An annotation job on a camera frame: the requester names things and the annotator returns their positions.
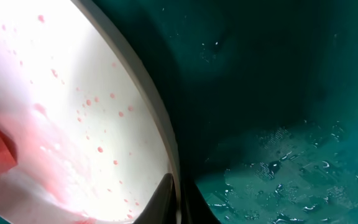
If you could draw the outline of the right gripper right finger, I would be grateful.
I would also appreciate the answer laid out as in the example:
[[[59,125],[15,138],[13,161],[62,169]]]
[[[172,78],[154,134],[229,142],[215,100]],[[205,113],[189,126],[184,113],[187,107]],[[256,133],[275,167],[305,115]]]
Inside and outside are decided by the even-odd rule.
[[[182,224],[220,224],[193,179],[181,182]]]

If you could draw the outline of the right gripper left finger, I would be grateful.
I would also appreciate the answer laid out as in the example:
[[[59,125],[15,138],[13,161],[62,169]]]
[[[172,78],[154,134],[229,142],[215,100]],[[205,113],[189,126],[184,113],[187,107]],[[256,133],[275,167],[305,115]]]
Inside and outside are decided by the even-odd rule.
[[[171,173],[166,173],[134,224],[176,224],[177,198]]]

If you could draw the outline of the white plate with red stain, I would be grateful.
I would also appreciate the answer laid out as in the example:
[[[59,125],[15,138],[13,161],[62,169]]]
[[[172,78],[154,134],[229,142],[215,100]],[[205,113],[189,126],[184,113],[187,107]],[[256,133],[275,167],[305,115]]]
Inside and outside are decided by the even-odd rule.
[[[0,175],[10,223],[134,223],[177,144],[141,59],[92,1],[0,1]]]

